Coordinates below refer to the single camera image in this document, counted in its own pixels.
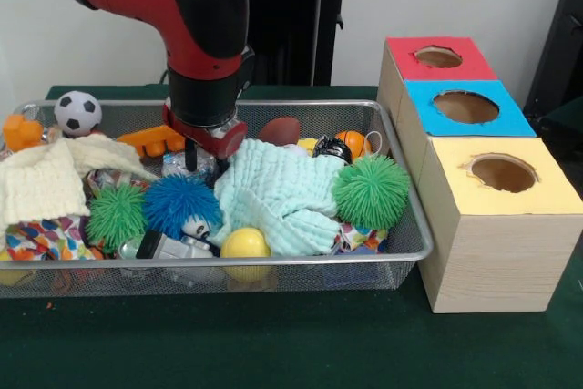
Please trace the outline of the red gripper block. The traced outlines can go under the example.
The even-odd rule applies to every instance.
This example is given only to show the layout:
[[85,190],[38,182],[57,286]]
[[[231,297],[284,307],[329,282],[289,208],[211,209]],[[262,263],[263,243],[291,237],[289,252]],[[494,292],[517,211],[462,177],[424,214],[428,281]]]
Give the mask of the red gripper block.
[[217,126],[197,127],[180,120],[171,110],[170,104],[163,106],[164,123],[185,139],[185,165],[188,171],[198,166],[197,148],[217,158],[217,177],[229,168],[228,157],[232,156],[245,139],[248,127],[237,118],[237,112]]

